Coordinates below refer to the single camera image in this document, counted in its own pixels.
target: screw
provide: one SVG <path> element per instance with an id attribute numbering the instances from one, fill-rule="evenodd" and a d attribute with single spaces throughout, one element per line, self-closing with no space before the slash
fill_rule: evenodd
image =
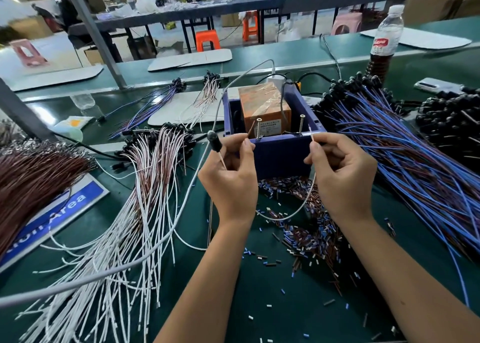
<path id="1" fill-rule="evenodd" d="M 300 114 L 300 129 L 298 131 L 298 133 L 300 133 L 300 135 L 302 135 L 302 128 L 303 128 L 303 120 L 305 119 L 305 114 Z"/>
<path id="2" fill-rule="evenodd" d="M 257 140 L 260 140 L 260 123 L 262 122 L 261 118 L 257 118 Z"/>

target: bottle label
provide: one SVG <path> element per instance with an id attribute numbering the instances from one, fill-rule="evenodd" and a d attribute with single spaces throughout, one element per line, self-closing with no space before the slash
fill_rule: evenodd
<path id="1" fill-rule="evenodd" d="M 377 31 L 370 54 L 377 56 L 390 56 L 399 46 L 402 33 Z"/>

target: red plastic stool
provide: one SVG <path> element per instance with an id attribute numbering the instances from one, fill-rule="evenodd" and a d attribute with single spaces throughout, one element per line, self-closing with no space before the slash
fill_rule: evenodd
<path id="1" fill-rule="evenodd" d="M 255 19 L 255 25 L 250 27 L 249 18 L 252 16 Z M 253 15 L 251 12 L 247 12 L 245 18 L 243 18 L 243 41 L 247 42 L 250 36 L 257 36 L 258 38 L 258 18 L 256 13 Z"/>
<path id="2" fill-rule="evenodd" d="M 197 43 L 197 52 L 204 51 L 204 42 L 212 42 L 214 49 L 221 49 L 217 31 L 212 29 L 209 31 L 200 31 L 195 34 Z"/>
<path id="3" fill-rule="evenodd" d="M 345 33 L 357 33 L 362 26 L 362 13 L 340 14 L 335 18 L 332 27 L 332 36 Z"/>
<path id="4" fill-rule="evenodd" d="M 37 51 L 33 44 L 28 39 L 19 39 L 17 41 L 10 42 L 10 46 L 13 48 L 21 63 L 26 67 L 41 66 L 48 64 L 48 61 L 43 57 L 40 52 Z M 31 56 L 24 52 L 24 49 L 28 50 Z"/>

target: bottle cap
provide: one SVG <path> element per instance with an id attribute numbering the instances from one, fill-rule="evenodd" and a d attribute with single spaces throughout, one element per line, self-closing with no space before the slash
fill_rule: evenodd
<path id="1" fill-rule="evenodd" d="M 403 10 L 405 9 L 405 5 L 402 5 L 402 4 L 398 4 L 398 5 L 392 5 L 389 9 L 388 9 L 388 14 L 396 14 L 396 15 L 400 15 L 403 13 Z"/>

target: plastic water bottle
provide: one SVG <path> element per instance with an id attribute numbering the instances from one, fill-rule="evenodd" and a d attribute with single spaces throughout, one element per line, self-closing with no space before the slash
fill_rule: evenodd
<path id="1" fill-rule="evenodd" d="M 366 73 L 372 76 L 377 75 L 382 84 L 403 33 L 402 13 L 404 8 L 404 5 L 390 7 L 387 18 L 378 26 L 373 40 Z"/>
<path id="2" fill-rule="evenodd" d="M 71 95 L 70 99 L 80 110 L 89 109 L 95 106 L 95 99 L 90 94 Z"/>

